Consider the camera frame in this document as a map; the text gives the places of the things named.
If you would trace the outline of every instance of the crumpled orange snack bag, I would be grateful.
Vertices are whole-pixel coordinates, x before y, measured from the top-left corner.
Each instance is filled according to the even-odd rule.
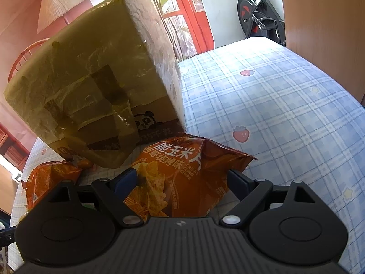
[[[52,161],[35,167],[26,182],[21,185],[26,191],[27,209],[32,209],[43,196],[59,182],[70,179],[76,183],[81,169],[66,162]]]
[[[148,216],[203,217],[228,191],[227,171],[255,157],[209,139],[185,135],[146,147],[132,164],[138,186],[125,204]]]

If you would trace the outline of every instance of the corn chips package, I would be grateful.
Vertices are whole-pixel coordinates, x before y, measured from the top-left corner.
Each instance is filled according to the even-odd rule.
[[[227,171],[243,171],[253,156],[214,141],[185,135],[146,147],[132,164],[138,186],[125,204],[149,216],[202,217],[228,191]]]
[[[31,210],[48,191],[62,180],[69,179],[76,183],[80,173],[81,168],[66,162],[46,162],[35,167],[28,180],[21,182],[27,196],[27,209]]]

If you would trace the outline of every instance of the pleated lampshade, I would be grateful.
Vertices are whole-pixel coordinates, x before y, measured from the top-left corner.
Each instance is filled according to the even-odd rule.
[[[85,0],[42,0],[37,33],[83,1]]]

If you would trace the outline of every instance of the chip bag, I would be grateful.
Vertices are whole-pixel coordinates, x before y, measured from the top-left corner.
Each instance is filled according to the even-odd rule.
[[[149,216],[202,217],[228,191],[227,171],[243,171],[255,157],[209,139],[185,135],[146,147],[132,164],[138,186],[125,204]]]
[[[35,167],[26,182],[21,185],[27,196],[27,209],[31,210],[43,196],[59,182],[70,179],[76,183],[81,168],[66,162],[46,162]]]

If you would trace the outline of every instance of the blue checkered tablecloth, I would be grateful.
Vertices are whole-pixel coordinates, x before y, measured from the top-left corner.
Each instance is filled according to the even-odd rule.
[[[187,132],[256,156],[259,161],[244,172],[251,178],[307,183],[348,229],[340,264],[353,274],[363,273],[365,109],[314,65],[262,37],[194,56],[180,68]],[[119,169],[90,171],[80,184],[115,177],[140,150]],[[57,159],[38,139],[22,179],[38,164]],[[25,212],[25,202],[20,186],[11,225]],[[229,192],[209,215],[217,219],[237,203]],[[23,262],[15,244],[9,246],[8,262],[14,269]]]

